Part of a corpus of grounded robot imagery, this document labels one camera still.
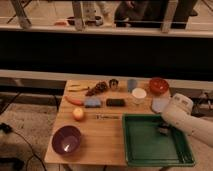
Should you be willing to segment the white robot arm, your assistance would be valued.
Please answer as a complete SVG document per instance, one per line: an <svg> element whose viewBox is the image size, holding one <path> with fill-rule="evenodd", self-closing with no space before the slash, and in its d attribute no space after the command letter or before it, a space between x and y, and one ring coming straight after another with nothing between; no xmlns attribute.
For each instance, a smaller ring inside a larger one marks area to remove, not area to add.
<svg viewBox="0 0 213 171"><path fill-rule="evenodd" d="M193 101L176 93L165 106L161 117L165 122L213 148L213 122L191 115Z"/></svg>

